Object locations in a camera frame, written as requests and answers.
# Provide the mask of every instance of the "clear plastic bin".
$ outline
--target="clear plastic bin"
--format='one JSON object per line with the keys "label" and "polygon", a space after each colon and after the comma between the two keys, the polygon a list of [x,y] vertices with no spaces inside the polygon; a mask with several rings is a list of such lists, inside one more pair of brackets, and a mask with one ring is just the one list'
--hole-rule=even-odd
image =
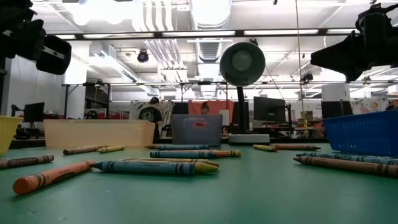
{"label": "clear plastic bin", "polygon": [[174,114],[171,123],[173,144],[221,144],[223,116],[220,114]]}
{"label": "clear plastic bin", "polygon": [[154,130],[154,123],[141,120],[44,120],[47,147],[107,145],[141,148],[152,144]]}

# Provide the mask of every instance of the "computer monitor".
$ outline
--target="computer monitor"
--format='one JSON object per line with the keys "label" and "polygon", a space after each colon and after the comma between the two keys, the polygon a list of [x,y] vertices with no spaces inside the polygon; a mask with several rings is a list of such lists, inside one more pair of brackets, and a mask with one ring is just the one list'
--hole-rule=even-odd
{"label": "computer monitor", "polygon": [[40,122],[44,118],[44,103],[33,103],[25,105],[24,122]]}
{"label": "computer monitor", "polygon": [[255,96],[254,119],[258,121],[286,122],[285,101]]}
{"label": "computer monitor", "polygon": [[349,101],[322,101],[322,119],[353,115]]}
{"label": "computer monitor", "polygon": [[[249,125],[249,102],[244,102],[244,110],[245,110],[245,117],[246,120],[246,130],[250,129]],[[239,102],[234,102],[234,110],[232,112],[232,124],[239,125]]]}

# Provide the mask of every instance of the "black camera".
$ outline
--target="black camera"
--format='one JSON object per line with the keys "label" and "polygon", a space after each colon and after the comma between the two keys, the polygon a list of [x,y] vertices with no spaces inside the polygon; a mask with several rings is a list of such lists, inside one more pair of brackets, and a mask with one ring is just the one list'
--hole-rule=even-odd
{"label": "black camera", "polygon": [[341,43],[312,53],[311,64],[343,73],[347,82],[357,80],[373,66],[397,66],[398,27],[393,27],[386,15],[397,7],[372,5],[358,15],[358,35],[353,30]]}
{"label": "black camera", "polygon": [[16,55],[36,61],[40,71],[63,75],[71,60],[71,45],[46,35],[44,21],[32,21],[30,0],[0,0],[0,57]]}
{"label": "black camera", "polygon": [[149,60],[148,53],[147,53],[147,50],[146,50],[146,49],[141,49],[141,50],[139,51],[137,60],[138,60],[140,63],[145,63],[145,62],[147,62],[147,61]]}

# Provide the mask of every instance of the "brown crayon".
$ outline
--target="brown crayon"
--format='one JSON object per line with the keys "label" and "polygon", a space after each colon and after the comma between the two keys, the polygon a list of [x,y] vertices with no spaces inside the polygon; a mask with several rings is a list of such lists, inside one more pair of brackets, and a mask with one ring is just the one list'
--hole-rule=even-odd
{"label": "brown crayon", "polygon": [[220,166],[218,162],[210,161],[208,159],[169,159],[169,158],[125,158],[123,161],[168,161],[168,162],[202,162],[205,164],[213,165],[213,166]]}
{"label": "brown crayon", "polygon": [[115,151],[120,151],[123,150],[123,146],[114,146],[114,147],[103,147],[101,149],[98,149],[97,152],[99,153],[107,153],[107,152],[115,152]]}
{"label": "brown crayon", "polygon": [[253,145],[253,149],[267,151],[267,152],[277,152],[278,148],[275,146],[263,146],[263,145]]}
{"label": "brown crayon", "polygon": [[76,164],[71,164],[56,169],[48,170],[39,174],[30,175],[17,179],[14,183],[13,189],[15,193],[27,194],[42,187],[53,184],[59,180],[69,178],[81,172],[88,171],[95,162],[84,161]]}
{"label": "brown crayon", "polygon": [[15,159],[1,159],[0,169],[41,164],[41,163],[51,162],[53,160],[54,160],[53,155],[32,156],[32,157],[15,158]]}
{"label": "brown crayon", "polygon": [[303,151],[314,151],[320,149],[320,147],[310,145],[298,145],[298,144],[275,144],[273,145],[278,150],[303,150]]}
{"label": "brown crayon", "polygon": [[63,154],[66,156],[73,155],[73,154],[80,154],[80,153],[86,153],[86,152],[95,152],[98,149],[101,149],[103,147],[107,146],[82,146],[82,147],[76,147],[74,149],[66,149],[63,151]]}
{"label": "brown crayon", "polygon": [[341,169],[341,170],[361,172],[365,174],[398,178],[397,165],[375,164],[370,162],[347,161],[341,159],[327,159],[327,158],[309,157],[309,156],[295,157],[293,159],[305,165],[327,167],[332,169]]}

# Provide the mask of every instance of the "person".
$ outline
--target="person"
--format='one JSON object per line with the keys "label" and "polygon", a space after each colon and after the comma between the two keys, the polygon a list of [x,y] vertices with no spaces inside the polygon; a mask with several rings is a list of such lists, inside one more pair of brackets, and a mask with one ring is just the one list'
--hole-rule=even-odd
{"label": "person", "polygon": [[207,105],[207,102],[202,103],[201,108],[200,108],[200,113],[201,114],[209,113],[209,106]]}
{"label": "person", "polygon": [[150,106],[140,111],[138,119],[155,123],[154,138],[158,139],[160,138],[159,126],[163,124],[162,113],[157,109],[159,107],[159,98],[152,97],[149,104]]}

